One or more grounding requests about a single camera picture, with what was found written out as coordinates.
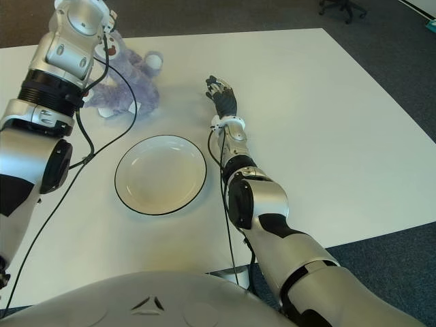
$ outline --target floor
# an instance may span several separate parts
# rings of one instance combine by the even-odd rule
[[[322,27],[436,142],[436,33],[397,0],[356,0],[369,12],[351,25],[338,10],[318,15],[317,0],[105,2],[118,13],[124,37]],[[38,43],[52,3],[0,0],[0,47]],[[17,24],[18,19],[26,23]],[[435,243],[436,223],[431,223],[329,251],[384,300],[436,326]],[[261,297],[275,305],[258,269],[255,275]]]

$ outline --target table surface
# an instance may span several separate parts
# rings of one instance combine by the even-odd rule
[[[219,171],[206,144],[214,115],[204,96],[209,74],[234,87],[251,154],[286,190],[293,228],[331,247],[436,219],[436,145],[324,30],[125,41],[140,54],[158,50],[164,55],[155,79],[159,109],[83,170],[33,248],[12,306],[140,270],[207,272],[231,266]],[[0,49],[0,114],[18,94],[34,50]],[[103,119],[96,110],[82,111],[97,148],[121,133],[132,117]],[[128,148],[159,134],[194,142],[204,153],[208,175],[191,204],[152,217],[119,201],[114,173]],[[68,140],[74,161],[87,153],[78,128]],[[9,269],[13,278],[73,174],[37,205]],[[233,228],[232,238],[236,264],[248,263],[250,254]],[[3,307],[10,288],[3,290]]]

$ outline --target wire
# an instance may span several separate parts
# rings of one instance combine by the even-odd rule
[[[93,144],[93,141],[91,140],[91,138],[89,137],[89,135],[88,135],[88,133],[87,133],[87,131],[84,129],[84,127],[83,127],[83,124],[82,124],[82,119],[80,118],[80,109],[79,108],[77,108],[76,109],[76,120],[77,120],[77,125],[79,126],[79,129],[80,129],[80,131],[82,132],[82,134],[83,134],[83,136],[84,136],[84,138],[87,140],[87,142],[88,142],[88,144],[89,144],[89,155],[88,155],[88,157],[92,157],[92,156],[94,156],[94,150],[95,150],[95,148],[94,148],[94,144]]]
[[[221,171],[222,171],[222,167],[221,164],[219,163],[219,161],[217,160],[217,158],[213,155],[212,150],[211,150],[211,136],[213,134],[213,131],[210,132],[208,140],[207,140],[207,149],[209,151],[209,155],[211,155],[212,159],[217,163],[217,165],[220,167]],[[227,207],[227,202],[225,200],[225,192],[227,189],[227,185],[224,188],[224,192],[221,189],[221,196],[223,197],[223,203],[225,206],[225,210],[227,211],[228,214],[228,207]],[[255,285],[254,285],[254,278],[253,278],[253,269],[254,269],[254,264],[255,264],[255,260],[256,260],[256,254],[254,253],[253,248],[251,247],[250,242],[248,241],[247,238],[245,238],[244,243],[248,246],[249,250],[251,251],[251,261],[250,261],[250,265],[249,265],[249,272],[248,272],[248,279],[249,279],[249,287],[248,290],[253,293],[254,295],[258,296],[258,292],[256,291]]]
[[[104,36],[104,41],[105,41],[105,47],[107,48],[107,40],[106,40],[106,36]],[[97,61],[99,61],[100,63],[103,63],[104,64],[104,62],[103,61],[100,61],[99,59],[97,59],[97,58],[94,58],[95,60],[97,60]],[[100,153],[100,152],[102,152],[105,148],[107,148],[108,146],[110,146],[112,143],[114,143],[115,141],[117,141],[119,138],[121,138],[121,137],[123,137],[132,127],[133,127],[133,125],[135,124],[135,122],[136,122],[136,117],[137,117],[137,115],[138,115],[138,104],[136,103],[136,96],[135,96],[135,93],[134,93],[134,91],[133,91],[133,89],[131,88],[131,86],[130,86],[130,84],[128,83],[128,81],[124,78],[124,76],[123,75],[121,75],[121,73],[120,72],[118,72],[115,68],[113,68],[112,66],[110,66],[109,65],[109,63],[108,63],[108,61],[109,61],[109,58],[108,58],[108,53],[106,52],[106,69],[105,69],[105,73],[98,79],[98,80],[96,80],[95,82],[100,82],[101,80],[103,80],[103,78],[104,78],[104,76],[107,74],[107,70],[109,69],[109,68],[111,68],[111,69],[113,69],[123,80],[124,80],[124,82],[126,83],[126,85],[127,85],[127,87],[129,88],[129,90],[130,90],[130,92],[131,92],[131,95],[132,95],[132,97],[133,97],[133,99],[134,99],[134,103],[135,103],[135,115],[134,115],[134,119],[133,119],[133,121],[131,122],[131,124],[130,124],[130,126],[126,129],[126,131],[124,131],[120,136],[118,136],[118,137],[116,137],[114,140],[112,140],[112,141],[110,141],[109,143],[107,143],[105,146],[103,146],[100,150],[98,150],[96,153],[94,153],[94,146],[93,146],[93,144],[92,144],[92,142],[91,142],[91,139],[90,139],[90,137],[88,136],[88,134],[86,133],[86,131],[84,130],[84,127],[83,127],[83,125],[82,125],[82,121],[81,121],[81,119],[80,119],[80,112],[79,112],[79,110],[77,110],[76,111],[76,117],[77,117],[77,119],[78,119],[78,125],[79,125],[79,128],[80,128],[80,130],[82,131],[82,133],[83,133],[83,135],[84,135],[84,137],[85,138],[87,138],[87,140],[89,139],[89,144],[90,144],[90,147],[91,147],[91,151],[90,151],[90,154],[92,153],[92,155],[89,155],[87,158],[85,158],[84,160],[82,160],[81,162],[78,162],[78,163],[75,163],[74,165],[72,165],[72,166],[70,166],[69,168],[70,169],[72,169],[72,168],[75,168],[75,167],[78,167],[78,166],[80,166],[80,165],[82,165],[82,167],[80,167],[80,169],[77,171],[77,173],[76,173],[76,175],[74,176],[74,178],[73,178],[73,180],[71,181],[71,183],[69,184],[69,186],[68,186],[68,188],[67,188],[67,190],[65,191],[65,193],[63,194],[63,196],[62,196],[62,198],[59,200],[59,202],[58,202],[58,204],[55,206],[55,208],[53,209],[53,211],[51,212],[51,214],[48,216],[48,218],[45,220],[45,222],[42,224],[42,226],[41,226],[41,228],[38,230],[38,233],[36,234],[36,236],[35,236],[35,238],[32,240],[32,243],[31,243],[31,245],[30,245],[30,247],[27,249],[27,252],[26,252],[26,255],[25,255],[25,257],[24,257],[24,259],[23,259],[23,261],[22,261],[22,263],[21,263],[21,265],[20,265],[20,268],[19,268],[19,270],[18,270],[18,274],[17,274],[17,276],[16,276],[16,279],[15,279],[15,282],[14,282],[14,286],[13,286],[13,288],[12,288],[12,291],[11,291],[11,294],[10,294],[10,297],[9,297],[9,299],[8,299],[8,301],[7,301],[7,304],[6,304],[6,308],[4,309],[4,311],[3,311],[3,315],[1,316],[1,319],[3,319],[6,315],[7,315],[7,311],[9,310],[9,307],[10,307],[10,304],[11,304],[11,301],[12,301],[12,298],[13,298],[13,296],[14,296],[14,293],[15,293],[15,289],[16,289],[16,286],[18,285],[18,280],[19,280],[19,278],[20,278],[20,276],[21,276],[21,272],[22,272],[22,269],[23,269],[23,267],[24,267],[24,265],[25,265],[25,263],[26,263],[26,261],[27,261],[27,258],[29,257],[29,254],[30,254],[30,252],[31,252],[31,250],[32,250],[32,248],[33,248],[33,246],[34,246],[34,244],[36,243],[36,240],[38,239],[38,237],[40,236],[40,234],[42,233],[42,230],[46,227],[46,225],[47,225],[47,223],[51,220],[51,218],[53,217],[53,215],[54,215],[54,213],[56,212],[56,210],[59,208],[59,206],[62,204],[62,202],[63,202],[63,200],[65,199],[65,197],[67,196],[67,194],[68,194],[68,192],[70,191],[70,189],[72,188],[72,186],[73,186],[73,184],[74,184],[74,182],[76,181],[76,179],[78,178],[78,176],[79,176],[79,174],[80,174],[80,172],[82,172],[82,169],[98,154],[98,153]],[[89,89],[91,89],[92,87],[94,87],[97,83],[92,83],[87,89],[89,90]]]
[[[104,42],[104,53],[105,53],[105,60],[106,60],[106,62],[104,63],[105,64],[105,66],[104,66],[104,72],[103,72],[103,74],[97,79],[97,80],[95,80],[94,82],[92,82],[90,85],[88,85],[87,87],[85,87],[84,89],[83,89],[83,92],[82,92],[82,94],[85,96],[87,93],[88,93],[88,91],[89,90],[91,90],[95,85],[97,85],[98,83],[100,83],[102,80],[103,80],[103,78],[105,78],[106,77],[106,75],[108,74],[108,70],[109,70],[109,52],[108,52],[108,39],[106,39],[106,34],[104,33],[103,34],[103,42]]]
[[[95,85],[97,85],[98,83],[100,83],[108,74],[109,71],[109,52],[108,52],[108,39],[106,38],[106,34],[103,34],[103,42],[104,42],[104,53],[105,53],[105,58],[106,58],[106,62],[104,63],[104,71],[103,74],[94,82],[92,82],[90,85],[88,85],[87,87],[85,87],[83,89],[82,92],[82,96],[84,97],[89,90],[91,90]],[[85,130],[85,128],[83,127],[83,123],[82,123],[82,119],[80,118],[80,108],[76,109],[76,120],[77,120],[77,125],[79,126],[80,131],[82,132],[85,140],[88,142],[89,144],[89,154],[80,162],[75,163],[74,165],[71,165],[69,167],[69,169],[73,169],[77,166],[80,166],[81,164],[84,164],[85,162],[90,162],[92,158],[94,158],[94,151],[95,151],[95,147],[93,144],[92,139],[89,137],[87,131]]]
[[[251,244],[248,241],[248,238],[245,238],[244,243],[248,246],[248,248],[251,251],[251,261],[250,261],[250,266],[249,266],[249,270],[248,270],[248,280],[249,280],[248,290],[251,293],[253,293],[254,295],[258,296],[258,292],[256,291],[256,288],[254,285],[254,278],[253,278],[253,269],[254,269],[254,264],[256,261],[256,254],[254,253],[253,247],[251,247]]]
[[[222,197],[223,206],[224,206],[225,224],[227,225],[227,236],[228,236],[228,239],[229,239],[230,255],[232,256],[233,273],[234,273],[234,277],[236,279],[236,284],[239,285],[238,273],[236,272],[236,266],[234,264],[232,237],[230,236],[228,208],[227,208],[227,202],[225,200],[225,192],[227,191],[227,183],[224,183],[224,190],[223,190],[223,152],[224,152],[224,143],[225,143],[225,130],[223,132],[224,132],[224,135],[223,135],[223,144],[221,146],[221,157],[220,157],[220,160],[219,160],[219,167],[220,167],[219,186],[221,187],[221,197]]]
[[[215,161],[217,163],[217,165],[219,166],[219,169],[221,169],[221,165],[219,164],[218,159],[215,158],[215,156],[213,155],[212,150],[211,150],[211,137],[212,137],[212,134],[213,134],[213,131],[211,131],[209,133],[209,137],[207,139],[207,149],[209,150],[209,155],[211,155],[213,161]]]
[[[18,280],[20,279],[22,269],[25,266],[25,263],[27,261],[27,258],[29,257],[30,251],[32,250],[33,246],[35,245],[36,240],[38,239],[38,237],[40,237],[40,235],[42,233],[42,230],[46,227],[47,223],[52,219],[54,213],[56,212],[56,210],[59,208],[59,206],[61,205],[61,203],[63,202],[63,200],[67,196],[68,192],[72,188],[74,182],[76,181],[77,177],[79,176],[80,172],[82,172],[82,169],[85,166],[86,166],[86,164],[84,164],[82,167],[80,167],[80,169],[77,171],[76,175],[74,176],[73,180],[69,184],[69,186],[68,186],[67,190],[65,191],[65,193],[63,194],[62,198],[59,200],[58,204],[55,206],[55,208],[53,209],[52,213],[48,216],[48,218],[42,224],[41,228],[38,230],[38,233],[33,238],[32,243],[30,244],[30,247],[27,249],[26,255],[25,255],[24,259],[21,262],[20,269],[18,270],[18,274],[16,275],[16,279],[15,279],[15,282],[14,282],[14,287],[12,288],[11,294],[9,295],[9,300],[7,301],[6,308],[4,309],[3,315],[1,316],[2,319],[4,317],[6,317],[6,315],[7,315],[7,311],[9,310],[9,307],[11,305],[12,298],[14,297],[14,293],[15,293],[16,286],[18,284]]]
[[[97,60],[97,61],[99,61],[100,63],[103,63],[103,61],[101,61],[101,60],[99,60],[99,59],[97,59],[97,58],[94,58],[94,59]],[[109,65],[109,64],[108,64],[108,66],[109,66],[110,69],[112,69],[114,72],[116,72],[116,73],[118,74],[118,76],[120,76],[120,77],[123,79],[123,81],[125,82],[125,84],[126,84],[127,87],[129,88],[130,93],[131,93],[131,96],[133,97],[133,99],[134,99],[134,103],[135,103],[135,115],[134,115],[134,119],[131,121],[130,126],[129,126],[125,131],[124,131],[124,133],[122,133],[120,136],[114,138],[112,141],[110,141],[109,143],[107,143],[107,145],[103,146],[100,150],[98,150],[98,151],[95,153],[95,155],[98,155],[98,154],[99,154],[100,152],[102,152],[105,148],[107,148],[107,147],[110,146],[112,143],[116,142],[117,140],[119,140],[120,138],[122,138],[125,134],[127,134],[127,132],[130,131],[131,128],[135,125],[136,117],[138,116],[138,104],[137,104],[137,102],[136,102],[136,96],[135,96],[134,90],[131,88],[129,82],[124,78],[123,75],[121,75],[121,73],[120,73],[118,70],[116,70],[115,68],[113,68],[113,67],[112,67],[111,65]]]
[[[98,58],[95,58],[95,57],[94,57],[94,59],[95,59],[96,61],[99,61],[100,63],[105,64],[103,61],[99,60]],[[109,65],[109,64],[108,64],[108,67],[109,67],[110,69],[112,69],[115,73],[117,73],[118,76],[120,76],[120,77],[123,79],[123,81],[125,82],[125,84],[126,84],[127,87],[129,88],[130,93],[131,93],[131,96],[133,97],[133,99],[134,99],[134,103],[135,103],[135,115],[134,115],[134,119],[133,119],[133,121],[131,122],[130,126],[129,126],[129,127],[128,127],[128,128],[127,128],[127,129],[122,133],[122,134],[120,134],[118,137],[116,137],[115,139],[113,139],[112,141],[110,141],[109,143],[107,143],[105,146],[103,146],[103,147],[102,147],[100,150],[98,150],[96,153],[93,153],[92,156],[91,156],[90,158],[89,158],[89,157],[85,157],[85,159],[83,159],[82,161],[80,161],[80,162],[78,162],[78,163],[75,163],[74,165],[71,165],[71,166],[69,167],[70,169],[75,168],[75,167],[77,167],[77,166],[83,164],[84,161],[87,160],[87,158],[88,158],[88,162],[90,162],[90,161],[92,160],[92,158],[94,158],[96,155],[98,155],[100,152],[102,152],[105,148],[107,148],[108,146],[110,146],[112,143],[116,142],[118,139],[122,138],[122,137],[123,137],[123,136],[124,136],[128,131],[130,131],[131,128],[135,125],[136,118],[138,117],[138,103],[136,102],[136,96],[135,96],[134,90],[131,88],[129,82],[124,78],[124,76],[123,76],[123,75],[122,75],[118,70],[116,70],[115,68],[113,68],[113,66],[111,66],[111,65]]]

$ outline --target robotic arm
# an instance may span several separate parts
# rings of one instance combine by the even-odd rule
[[[74,126],[93,66],[94,47],[116,14],[100,0],[56,0],[18,99],[0,120],[0,288],[40,198],[62,186]]]
[[[214,76],[206,83],[218,113],[212,126],[223,149],[229,218],[252,246],[283,313],[299,326],[423,326],[376,297],[309,235],[289,227],[286,193],[250,157],[232,88]]]

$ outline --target purple stuffed animal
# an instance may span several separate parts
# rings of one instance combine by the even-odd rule
[[[118,70],[132,87],[138,104],[138,114],[148,114],[159,105],[159,93],[152,78],[159,75],[163,59],[158,52],[148,52],[141,58],[128,49],[118,31],[107,36],[109,64]],[[96,57],[106,60],[103,42],[95,47]],[[103,117],[127,111],[135,112],[130,90],[121,77],[112,69],[108,71],[114,84],[95,85],[84,98],[84,108],[95,107]]]

